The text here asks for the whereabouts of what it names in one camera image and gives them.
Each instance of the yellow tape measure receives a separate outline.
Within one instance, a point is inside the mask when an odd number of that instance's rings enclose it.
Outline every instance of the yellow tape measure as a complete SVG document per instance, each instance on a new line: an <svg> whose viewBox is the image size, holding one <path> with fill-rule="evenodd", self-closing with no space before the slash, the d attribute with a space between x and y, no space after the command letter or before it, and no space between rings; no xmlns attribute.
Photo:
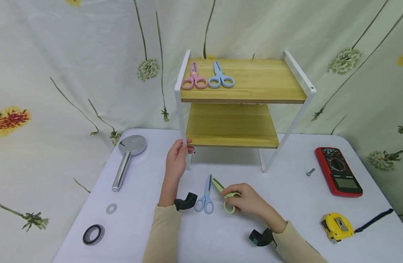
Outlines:
<svg viewBox="0 0 403 263"><path fill-rule="evenodd" d="M342 239L352 236L354 233L350 222L346 217L338 213L330 213L323 216L321 225L323 225L329 240L334 244L340 242Z"/></svg>
<svg viewBox="0 0 403 263"><path fill-rule="evenodd" d="M329 238L329 240L332 243L336 244L337 242L340 242L342 239L353 236L354 233L362 232L364 229L369 227L371 224L375 223L379 219L383 218L384 216L386 216L392 212L393 212L393 209L390 208L389 210L380 213L379 215L377 215L376 217L371 219L368 223L366 223L362 227L359 227L356 230L353 230L352 225L346 219L346 217L344 217L338 213L329 213L329 214L323 216L321 225L323 226L324 230L326 231L327 237Z"/></svg>

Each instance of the metal washer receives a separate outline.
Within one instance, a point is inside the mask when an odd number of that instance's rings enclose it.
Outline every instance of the metal washer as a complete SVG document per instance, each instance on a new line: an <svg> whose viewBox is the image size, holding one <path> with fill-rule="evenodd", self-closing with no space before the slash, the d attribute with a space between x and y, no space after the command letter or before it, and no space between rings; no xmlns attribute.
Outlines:
<svg viewBox="0 0 403 263"><path fill-rule="evenodd" d="M111 214L113 214L116 210L117 210L117 205L116 205L116 204L110 204L110 205L107 206L107 209L105 210L105 212L106 212L108 215L111 215Z"/></svg>

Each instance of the fabric backdrop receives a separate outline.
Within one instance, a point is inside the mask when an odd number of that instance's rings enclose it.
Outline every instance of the fabric backdrop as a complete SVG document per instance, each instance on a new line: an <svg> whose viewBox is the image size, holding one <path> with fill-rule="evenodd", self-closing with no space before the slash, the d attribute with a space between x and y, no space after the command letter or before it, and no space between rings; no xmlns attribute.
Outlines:
<svg viewBox="0 0 403 263"><path fill-rule="evenodd" d="M187 49L289 50L318 91L296 132L348 139L403 220L403 0L0 0L0 262L53 259L122 131L179 128Z"/></svg>

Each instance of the scissors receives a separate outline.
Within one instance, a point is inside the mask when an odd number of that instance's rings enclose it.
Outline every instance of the scissors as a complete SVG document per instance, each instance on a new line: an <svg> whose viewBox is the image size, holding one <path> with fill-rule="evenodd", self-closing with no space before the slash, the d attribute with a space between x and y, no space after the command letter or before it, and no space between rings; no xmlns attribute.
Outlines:
<svg viewBox="0 0 403 263"><path fill-rule="evenodd" d="M220 84L222 84L222 86L224 86L225 88L232 88L234 86L234 79L232 77L229 76L225 76L222 73L222 68L219 65L219 62L216 60L215 62L213 62L213 69L215 70L215 76L211 77L209 79L209 87L211 88L218 88L220 86Z"/></svg>
<svg viewBox="0 0 403 263"><path fill-rule="evenodd" d="M199 77L196 62L191 63L190 77L183 80L181 87L186 91L192 89L194 86L198 89L204 89L207 87L207 81L203 77ZM185 83L190 83L190 86L184 86Z"/></svg>
<svg viewBox="0 0 403 263"><path fill-rule="evenodd" d="M213 179L212 179L212 182L213 182L213 185L216 186L216 189L218 189L218 191L222 193L222 191L224 190L224 187L219 183L219 181L216 180L216 178L213 178ZM225 195L225 199L228 198L228 197L236 196L236 195L241 196L241 194L238 193L238 192L232 192L232 193L226 194L226 195ZM233 214L233 213L235 212L235 205L232 206L232 211L228 211L228 210L226 209L226 202L225 202L225 201L223 201L223 208L224 208L225 211L226 211L227 213L229 213L229 214Z"/></svg>
<svg viewBox="0 0 403 263"><path fill-rule="evenodd" d="M194 209L196 211L202 211L204 208L204 211L206 212L206 214L211 214L215 208L215 206L212 203L212 200L210 200L210 185L212 183L212 174L209 174L209 176L207 177L207 181L206 181L206 186L204 187L204 196L201 197L199 200L196 201L196 205L194 206ZM199 209L197 209L197 203L201 202L201 207ZM207 205L211 204L212 205L212 209L211 210L207 210Z"/></svg>

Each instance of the beige sleeve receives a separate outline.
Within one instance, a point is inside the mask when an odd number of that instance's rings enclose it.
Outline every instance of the beige sleeve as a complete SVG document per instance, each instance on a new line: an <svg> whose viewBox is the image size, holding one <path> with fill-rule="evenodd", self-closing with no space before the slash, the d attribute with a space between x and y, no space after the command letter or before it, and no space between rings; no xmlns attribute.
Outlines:
<svg viewBox="0 0 403 263"><path fill-rule="evenodd" d="M155 208L152 230L143 254L143 263L175 263L181 213L175 205Z"/></svg>
<svg viewBox="0 0 403 263"><path fill-rule="evenodd" d="M276 250L288 263L326 263L327 261L296 231L290 221L282 233L273 233Z"/></svg>

